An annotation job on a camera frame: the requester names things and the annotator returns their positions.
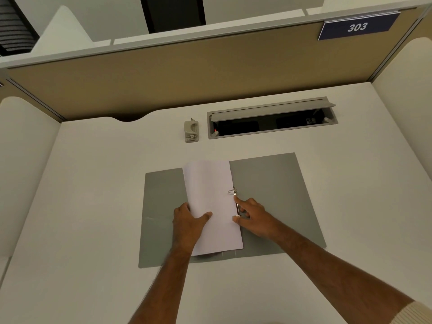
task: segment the person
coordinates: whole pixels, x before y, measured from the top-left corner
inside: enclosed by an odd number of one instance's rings
[[[332,255],[289,228],[253,198],[235,202],[245,218],[233,221],[277,243],[348,324],[432,324],[432,310],[376,277]],[[212,216],[192,217],[188,204],[174,210],[172,248],[129,324],[173,324],[192,250]]]

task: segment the sign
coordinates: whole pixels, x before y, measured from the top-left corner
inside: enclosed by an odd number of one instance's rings
[[[325,21],[318,40],[387,32],[400,13],[400,11],[394,11],[376,15]]]

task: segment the white paper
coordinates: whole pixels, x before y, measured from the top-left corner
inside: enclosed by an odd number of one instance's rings
[[[204,226],[192,256],[227,250],[243,249],[240,227],[232,221],[237,215],[232,190],[229,161],[202,160],[183,167],[187,200],[192,216],[206,212],[213,216]]]

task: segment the hand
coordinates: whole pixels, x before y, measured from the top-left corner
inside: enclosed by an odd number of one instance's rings
[[[255,201],[254,198],[249,198],[246,201],[240,200],[234,196],[234,201],[240,206],[240,211],[246,211],[246,218],[234,216],[233,222],[250,230],[253,234],[262,238],[272,239],[277,233],[278,227],[283,225],[278,219],[266,212],[264,207]]]
[[[208,222],[212,212],[206,212],[200,218],[194,218],[189,210],[189,204],[183,203],[179,208],[174,209],[174,226],[172,246],[192,254],[198,239],[201,236],[204,225]]]

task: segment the sleeve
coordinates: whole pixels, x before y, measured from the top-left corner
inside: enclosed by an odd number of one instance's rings
[[[390,324],[432,324],[432,310],[420,302],[407,305]]]

